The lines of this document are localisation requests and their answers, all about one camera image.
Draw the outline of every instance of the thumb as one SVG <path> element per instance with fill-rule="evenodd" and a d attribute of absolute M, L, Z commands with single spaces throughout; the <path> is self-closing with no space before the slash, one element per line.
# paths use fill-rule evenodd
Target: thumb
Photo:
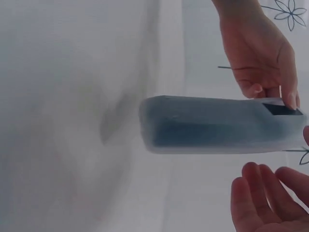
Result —
<path fill-rule="evenodd" d="M 281 94 L 286 106 L 297 108 L 297 72 L 295 54 L 292 46 L 286 41 L 278 56 L 278 65 L 281 75 Z"/>
<path fill-rule="evenodd" d="M 303 131 L 306 143 L 309 145 L 309 126 L 306 126 Z"/>
<path fill-rule="evenodd" d="M 288 167 L 279 168 L 275 174 L 306 206 L 309 206 L 309 176 Z"/>
<path fill-rule="evenodd" d="M 252 84 L 250 81 L 238 81 L 242 94 L 246 98 L 257 98 L 259 93 L 263 91 L 263 87 L 260 84 Z"/>

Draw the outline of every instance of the human hand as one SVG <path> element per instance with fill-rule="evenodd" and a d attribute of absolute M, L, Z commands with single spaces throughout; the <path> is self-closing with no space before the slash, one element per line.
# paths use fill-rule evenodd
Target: human hand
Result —
<path fill-rule="evenodd" d="M 223 44 L 235 79 L 247 98 L 282 96 L 286 106 L 296 109 L 300 99 L 293 48 L 260 5 L 250 2 L 237 13 L 220 13 Z"/>
<path fill-rule="evenodd" d="M 309 127 L 304 129 L 309 144 Z M 309 176 L 282 167 L 247 163 L 232 184 L 231 214 L 237 232 L 309 232 L 309 214 L 281 182 L 309 207 Z"/>

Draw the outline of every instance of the hand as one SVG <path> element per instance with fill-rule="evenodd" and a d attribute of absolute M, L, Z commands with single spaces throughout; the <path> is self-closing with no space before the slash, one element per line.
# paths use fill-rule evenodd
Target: hand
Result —
<path fill-rule="evenodd" d="M 309 127 L 304 137 L 309 144 Z M 280 181 L 309 207 L 309 176 L 287 167 L 273 173 L 266 165 L 247 163 L 232 184 L 231 214 L 237 232 L 309 231 L 308 213 Z"/>
<path fill-rule="evenodd" d="M 285 105 L 296 109 L 300 100 L 294 51 L 280 30 L 257 9 L 259 7 L 256 4 L 252 9 L 244 7 L 238 16 L 220 15 L 226 55 L 245 97 L 282 95 Z"/>

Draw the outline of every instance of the flower pattern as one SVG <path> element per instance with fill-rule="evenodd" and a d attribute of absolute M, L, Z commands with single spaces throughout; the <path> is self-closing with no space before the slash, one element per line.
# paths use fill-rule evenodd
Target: flower pattern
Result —
<path fill-rule="evenodd" d="M 287 20 L 290 31 L 294 30 L 296 23 L 304 27 L 306 26 L 305 21 L 300 16 L 303 15 L 307 11 L 307 9 L 302 8 L 302 7 L 296 8 L 295 0 L 289 0 L 288 4 L 285 4 L 284 2 L 280 0 L 275 0 L 275 3 L 278 8 L 272 8 L 272 7 L 263 6 L 263 5 L 261 6 L 263 8 L 278 11 L 279 13 L 275 16 L 274 19 Z"/>
<path fill-rule="evenodd" d="M 309 149 L 302 147 L 301 150 L 286 150 L 287 152 L 304 152 L 305 154 L 302 156 L 302 158 L 300 159 L 299 165 L 305 165 L 305 164 L 309 164 Z"/>

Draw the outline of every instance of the black rectangle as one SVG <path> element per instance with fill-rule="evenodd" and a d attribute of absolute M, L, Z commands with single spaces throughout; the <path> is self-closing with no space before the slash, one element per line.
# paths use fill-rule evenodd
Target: black rectangle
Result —
<path fill-rule="evenodd" d="M 284 105 L 272 105 L 263 103 L 263 105 L 273 114 L 273 115 L 303 115 L 299 110 L 291 110 Z"/>

